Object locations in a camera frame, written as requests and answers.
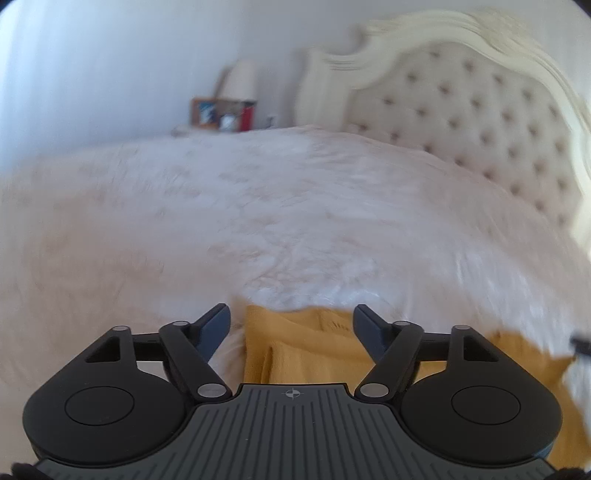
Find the headboard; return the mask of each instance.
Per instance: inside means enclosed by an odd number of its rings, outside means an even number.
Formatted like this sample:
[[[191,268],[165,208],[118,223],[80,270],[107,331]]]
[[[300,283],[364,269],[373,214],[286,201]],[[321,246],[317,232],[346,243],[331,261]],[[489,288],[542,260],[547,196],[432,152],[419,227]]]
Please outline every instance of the headboard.
[[[423,149],[591,247],[591,115],[519,21],[424,11],[370,22],[365,35],[353,55],[311,50],[298,125]]]

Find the bedspread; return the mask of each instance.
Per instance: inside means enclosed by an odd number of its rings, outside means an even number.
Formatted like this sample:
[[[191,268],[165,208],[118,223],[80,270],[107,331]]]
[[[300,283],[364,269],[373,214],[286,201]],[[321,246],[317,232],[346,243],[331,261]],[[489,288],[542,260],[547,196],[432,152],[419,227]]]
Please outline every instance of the bedspread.
[[[31,460],[24,401],[113,325],[153,332],[228,303],[212,364],[232,387],[247,303],[366,303],[431,332],[517,330],[553,355],[591,334],[591,266],[565,234],[463,168],[356,135],[114,145],[32,163],[1,191],[2,470]],[[590,365],[566,378],[588,427]]]

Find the folded yellow garment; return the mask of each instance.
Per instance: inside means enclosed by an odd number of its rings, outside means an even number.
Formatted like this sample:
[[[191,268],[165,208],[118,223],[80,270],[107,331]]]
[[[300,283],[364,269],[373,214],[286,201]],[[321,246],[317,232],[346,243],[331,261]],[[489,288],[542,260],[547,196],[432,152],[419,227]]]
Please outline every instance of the folded yellow garment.
[[[279,313],[253,305],[246,310],[245,334],[245,383],[347,383],[353,391],[374,365],[353,333],[350,312],[309,308]],[[496,332],[489,340],[560,403],[563,426],[548,461],[556,468],[587,465],[591,444],[581,414],[561,381],[573,358],[552,358],[512,332]],[[445,362],[423,362],[417,380],[444,368]]]

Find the red object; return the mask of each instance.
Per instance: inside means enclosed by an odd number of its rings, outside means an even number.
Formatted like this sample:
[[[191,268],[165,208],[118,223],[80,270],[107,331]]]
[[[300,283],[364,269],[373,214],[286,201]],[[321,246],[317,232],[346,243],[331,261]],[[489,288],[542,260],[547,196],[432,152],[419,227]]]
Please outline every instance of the red object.
[[[244,105],[244,109],[242,110],[241,122],[240,122],[240,132],[248,132],[252,129],[252,120],[255,115],[255,104],[254,103],[246,103]]]

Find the wall outlet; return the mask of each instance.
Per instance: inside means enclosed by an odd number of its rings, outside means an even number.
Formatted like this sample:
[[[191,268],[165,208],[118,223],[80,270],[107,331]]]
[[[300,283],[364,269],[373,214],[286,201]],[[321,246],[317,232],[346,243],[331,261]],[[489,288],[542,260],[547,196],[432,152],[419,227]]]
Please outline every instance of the wall outlet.
[[[267,115],[267,124],[265,128],[277,128],[277,116]]]

